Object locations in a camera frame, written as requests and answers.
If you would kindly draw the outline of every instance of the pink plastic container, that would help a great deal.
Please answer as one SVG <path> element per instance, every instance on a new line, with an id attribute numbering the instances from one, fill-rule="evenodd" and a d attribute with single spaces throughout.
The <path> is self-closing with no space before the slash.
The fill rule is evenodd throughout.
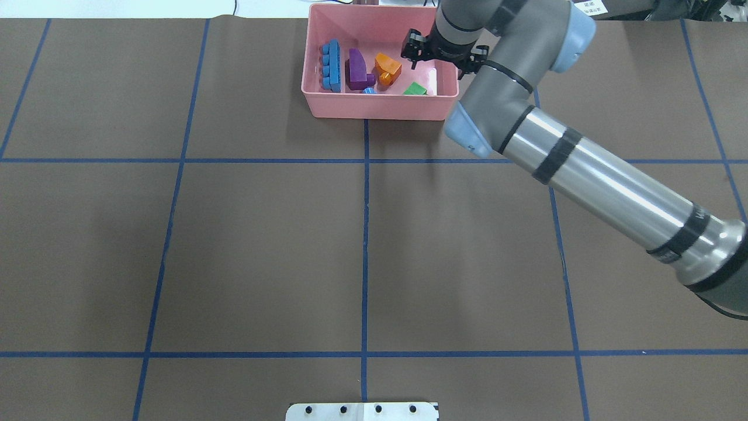
<path id="1" fill-rule="evenodd" d="M 454 104 L 459 88 L 457 68 L 452 63 L 420 61 L 411 70 L 410 61 L 400 58 L 402 41 L 410 28 L 427 35 L 434 23 L 433 7 L 367 6 L 355 4 L 312 4 L 309 8 L 307 45 L 301 91 L 315 117 L 378 118 L 387 120 L 444 120 Z M 338 94 L 322 88 L 320 48 L 332 38 L 340 42 L 340 74 L 345 77 L 348 49 L 358 48 L 370 73 L 374 57 L 383 52 L 402 63 L 402 73 L 392 86 L 379 83 L 377 94 L 351 91 L 343 80 Z M 418 82 L 427 95 L 403 95 Z"/>

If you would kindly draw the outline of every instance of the purple toy block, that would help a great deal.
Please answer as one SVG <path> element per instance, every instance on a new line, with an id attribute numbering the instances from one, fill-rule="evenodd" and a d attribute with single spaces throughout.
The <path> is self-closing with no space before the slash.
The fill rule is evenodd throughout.
<path id="1" fill-rule="evenodd" d="M 361 91 L 376 84 L 374 73 L 367 73 L 367 63 L 358 48 L 348 50 L 348 87 L 354 91 Z"/>

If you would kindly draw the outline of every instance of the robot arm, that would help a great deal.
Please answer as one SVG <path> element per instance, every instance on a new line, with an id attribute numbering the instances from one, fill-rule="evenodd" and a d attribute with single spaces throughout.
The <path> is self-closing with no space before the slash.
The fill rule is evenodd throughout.
<path id="1" fill-rule="evenodd" d="M 494 50 L 474 44 L 483 28 Z M 549 70 L 584 52 L 595 22 L 566 0 L 442 0 L 431 33 L 403 43 L 412 61 L 481 70 L 457 102 L 446 134 L 479 157 L 498 151 L 675 269 L 678 281 L 731 317 L 748 314 L 748 240 L 722 221 L 528 103 Z"/>

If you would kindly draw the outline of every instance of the white bracket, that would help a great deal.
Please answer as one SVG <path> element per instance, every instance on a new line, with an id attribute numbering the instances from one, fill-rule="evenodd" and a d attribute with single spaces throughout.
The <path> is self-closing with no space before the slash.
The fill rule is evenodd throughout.
<path id="1" fill-rule="evenodd" d="M 294 404 L 286 421 L 439 421 L 432 402 Z"/>

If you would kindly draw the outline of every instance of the orange toy block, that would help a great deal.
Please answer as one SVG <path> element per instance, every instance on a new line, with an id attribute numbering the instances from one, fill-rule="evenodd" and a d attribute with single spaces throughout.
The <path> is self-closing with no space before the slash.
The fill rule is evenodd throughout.
<path id="1" fill-rule="evenodd" d="M 374 58 L 374 68 L 379 72 L 379 82 L 385 86 L 392 85 L 402 72 L 402 64 L 382 53 Z"/>

